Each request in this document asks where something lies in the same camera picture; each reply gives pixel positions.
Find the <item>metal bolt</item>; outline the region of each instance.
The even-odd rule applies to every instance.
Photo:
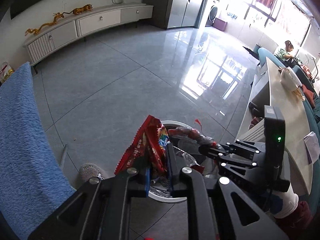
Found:
[[[192,169],[189,168],[189,167],[183,167],[183,168],[182,168],[182,172],[185,173],[185,174],[189,174],[189,173],[192,172]]]
[[[230,179],[228,179],[227,177],[220,177],[219,182],[223,185],[227,185],[230,182]]]
[[[136,173],[137,173],[137,169],[136,169],[136,168],[128,168],[128,169],[127,169],[127,173],[129,173],[129,174],[136,174]]]
[[[90,184],[95,185],[100,182],[100,179],[98,177],[93,177],[93,178],[89,179],[89,182],[90,182]]]

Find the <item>blue fleece blanket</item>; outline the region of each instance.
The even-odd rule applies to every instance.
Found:
[[[42,128],[25,63],[0,87],[0,210],[26,240],[73,193]]]

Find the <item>yellow and red package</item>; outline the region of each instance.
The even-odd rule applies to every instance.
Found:
[[[115,175],[130,168],[134,160],[145,153],[149,154],[153,169],[157,174],[164,175],[166,173],[165,146],[168,141],[168,133],[161,121],[149,115],[138,129],[131,145],[124,152],[115,170]]]

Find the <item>dragon figurine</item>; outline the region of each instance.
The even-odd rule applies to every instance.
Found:
[[[27,29],[26,32],[25,32],[25,36],[27,36],[28,33],[33,33],[34,35],[37,35],[37,34],[41,31],[42,27],[44,27],[44,26],[51,26],[51,25],[56,24],[59,18],[64,18],[63,13],[60,13],[60,12],[54,13],[53,22],[51,22],[51,23],[44,23],[44,24],[42,24],[42,25],[40,26],[39,29]]]
[[[81,8],[75,8],[73,9],[71,12],[67,13],[67,12],[63,12],[62,14],[66,13],[66,14],[70,14],[73,13],[75,15],[78,15],[80,13],[83,13],[85,11],[91,11],[92,10],[92,4],[86,4],[85,6],[81,7]]]

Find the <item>orange pillow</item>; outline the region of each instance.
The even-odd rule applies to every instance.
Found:
[[[302,84],[302,91],[306,96],[306,98],[308,99],[308,102],[310,103],[312,109],[314,109],[316,106],[315,106],[315,102],[313,101],[313,92],[307,89],[304,84]]]

